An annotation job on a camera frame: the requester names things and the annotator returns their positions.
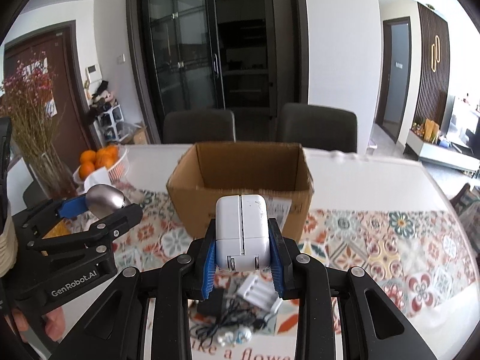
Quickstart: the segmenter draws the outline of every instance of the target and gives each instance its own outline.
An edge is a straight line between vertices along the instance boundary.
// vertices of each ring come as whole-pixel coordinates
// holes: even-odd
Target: black cable
[[[234,328],[233,330],[235,330],[240,326],[247,326],[252,328],[253,331],[257,331],[265,328],[272,317],[273,315],[268,320],[259,318],[255,313],[255,307],[245,307],[240,301],[233,299],[223,314],[216,318],[214,322],[192,326],[190,335],[199,340],[200,346],[204,348],[203,344],[210,339],[210,343],[206,346],[210,347],[215,335],[222,328],[230,328],[229,330]]]

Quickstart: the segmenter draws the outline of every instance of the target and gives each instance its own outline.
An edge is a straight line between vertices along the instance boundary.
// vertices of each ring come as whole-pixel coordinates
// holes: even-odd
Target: brown wooden door
[[[59,119],[58,133],[53,144],[60,159],[74,171],[82,151],[94,147],[90,131],[82,125],[78,110],[79,94],[74,92],[69,63],[73,63],[71,53],[70,29],[62,28],[43,33],[8,47],[4,59],[4,76],[15,72],[18,61],[28,64],[32,58],[47,59],[48,69],[55,73],[53,99],[57,108],[54,118]]]

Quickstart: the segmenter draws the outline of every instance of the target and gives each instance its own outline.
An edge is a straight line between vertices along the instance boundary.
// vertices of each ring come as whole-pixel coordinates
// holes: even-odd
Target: white power adapter
[[[217,265],[247,272],[270,266],[268,217],[260,195],[224,196],[217,201]]]

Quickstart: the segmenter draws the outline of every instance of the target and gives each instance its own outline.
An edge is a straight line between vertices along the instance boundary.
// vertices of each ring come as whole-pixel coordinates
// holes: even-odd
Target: cardboard box on floor
[[[314,193],[301,145],[270,142],[197,143],[180,159],[166,189],[194,238],[205,235],[219,198],[260,194],[282,234],[296,241]]]

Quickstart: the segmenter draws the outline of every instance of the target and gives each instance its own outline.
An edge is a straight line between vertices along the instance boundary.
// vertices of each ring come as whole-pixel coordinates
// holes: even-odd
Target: box label
[[[290,212],[292,199],[275,198],[272,196],[264,196],[267,204],[267,215],[269,218],[275,218],[278,223],[280,231],[283,230],[283,225],[287,221],[287,216]]]

